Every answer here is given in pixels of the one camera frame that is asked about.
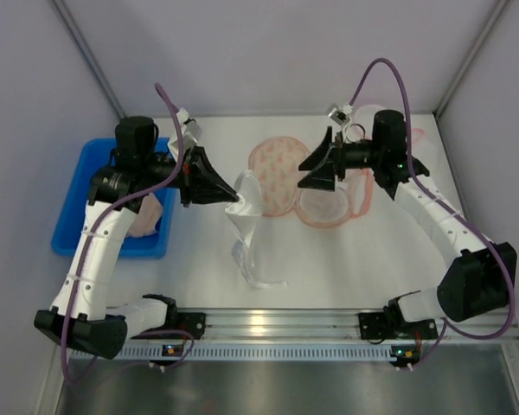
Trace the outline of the floral orange laundry bag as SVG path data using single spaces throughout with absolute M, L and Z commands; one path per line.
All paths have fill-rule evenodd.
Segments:
M 293 212 L 309 227 L 332 228 L 368 213 L 375 185 L 368 169 L 351 170 L 333 191 L 299 188 L 298 166 L 308 155 L 294 137 L 270 137 L 252 150 L 248 168 L 259 181 L 265 217 Z

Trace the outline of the white satin bra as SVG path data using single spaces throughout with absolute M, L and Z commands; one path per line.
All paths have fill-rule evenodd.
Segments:
M 252 170 L 243 170 L 234 183 L 234 189 L 238 200 L 226 205 L 225 215 L 236 235 L 231 254 L 235 264 L 240 268 L 240 274 L 256 290 L 286 288 L 288 283 L 284 280 L 266 282 L 256 278 L 258 273 L 253 259 L 253 236 L 264 213 L 258 178 Z

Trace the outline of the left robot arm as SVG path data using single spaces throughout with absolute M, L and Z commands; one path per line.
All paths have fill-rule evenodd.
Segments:
M 116 126 L 108 162 L 90 180 L 85 220 L 66 279 L 51 306 L 35 315 L 35 327 L 62 349 L 112 359 L 126 340 L 173 328 L 176 303 L 162 295 L 106 309 L 119 252 L 146 196 L 176 188 L 184 206 L 239 200 L 197 145 L 197 122 L 176 116 L 175 126 L 175 142 L 166 152 L 156 149 L 159 129 L 151 118 L 123 118 Z

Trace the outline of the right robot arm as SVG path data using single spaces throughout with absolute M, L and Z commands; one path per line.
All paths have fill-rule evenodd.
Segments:
M 299 188 L 333 191 L 352 169 L 370 169 L 375 183 L 411 215 L 445 261 L 447 271 L 432 288 L 391 299 L 383 314 L 391 329 L 442 319 L 463 322 L 502 307 L 513 309 L 516 251 L 475 229 L 440 193 L 429 170 L 412 152 L 411 120 L 395 110 L 374 115 L 369 139 L 346 140 L 351 108 L 334 106 L 329 117 L 341 130 L 327 130 L 321 144 L 299 165 Z

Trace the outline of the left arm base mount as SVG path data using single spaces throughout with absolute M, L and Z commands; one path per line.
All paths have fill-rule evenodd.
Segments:
M 157 339 L 181 339 L 181 334 L 174 334 L 173 330 L 184 330 L 200 340 L 205 333 L 207 315 L 202 312 L 177 311 L 176 315 L 168 316 L 163 326 L 156 329 Z

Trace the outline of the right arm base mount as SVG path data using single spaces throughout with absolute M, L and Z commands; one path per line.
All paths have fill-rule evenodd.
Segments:
M 393 340 L 436 340 L 439 332 L 434 320 L 404 322 L 385 311 L 358 314 L 360 337 L 373 343 Z

